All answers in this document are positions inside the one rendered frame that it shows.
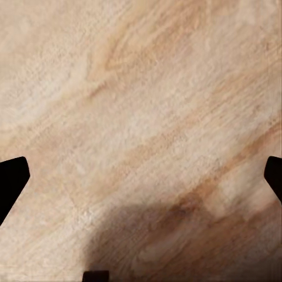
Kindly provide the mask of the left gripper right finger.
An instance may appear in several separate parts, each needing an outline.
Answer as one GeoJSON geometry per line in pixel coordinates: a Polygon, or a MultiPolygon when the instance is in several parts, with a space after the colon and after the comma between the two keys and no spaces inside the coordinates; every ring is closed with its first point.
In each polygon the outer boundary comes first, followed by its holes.
{"type": "Polygon", "coordinates": [[[282,202],[282,158],[270,156],[265,166],[264,178],[282,202]]]}

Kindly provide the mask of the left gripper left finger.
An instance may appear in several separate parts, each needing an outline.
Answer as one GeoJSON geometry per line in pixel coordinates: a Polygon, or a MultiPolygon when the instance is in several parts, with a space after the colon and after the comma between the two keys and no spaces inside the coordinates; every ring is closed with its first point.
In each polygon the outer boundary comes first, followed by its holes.
{"type": "Polygon", "coordinates": [[[24,156],[0,163],[0,226],[30,179],[24,156]]]}

